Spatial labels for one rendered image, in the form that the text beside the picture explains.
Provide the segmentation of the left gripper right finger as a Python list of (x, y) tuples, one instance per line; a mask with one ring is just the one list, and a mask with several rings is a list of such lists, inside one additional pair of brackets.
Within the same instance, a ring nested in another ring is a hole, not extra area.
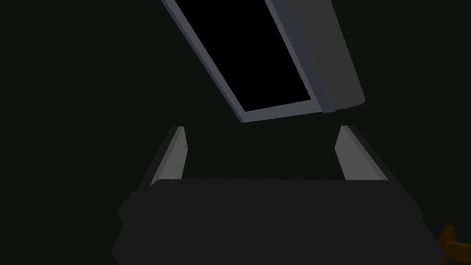
[(355, 126), (340, 127), (334, 149), (345, 179), (397, 181)]

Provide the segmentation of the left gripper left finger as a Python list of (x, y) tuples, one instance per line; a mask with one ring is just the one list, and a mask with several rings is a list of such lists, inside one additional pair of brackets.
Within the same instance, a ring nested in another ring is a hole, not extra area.
[(160, 179), (181, 179), (187, 159), (188, 144), (183, 126), (171, 127), (147, 169), (139, 191)]

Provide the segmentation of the grey appliance with dark window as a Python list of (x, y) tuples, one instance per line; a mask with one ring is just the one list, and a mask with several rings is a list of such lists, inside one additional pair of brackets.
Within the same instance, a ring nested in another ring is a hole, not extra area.
[(242, 123), (365, 101), (331, 0), (161, 1)]

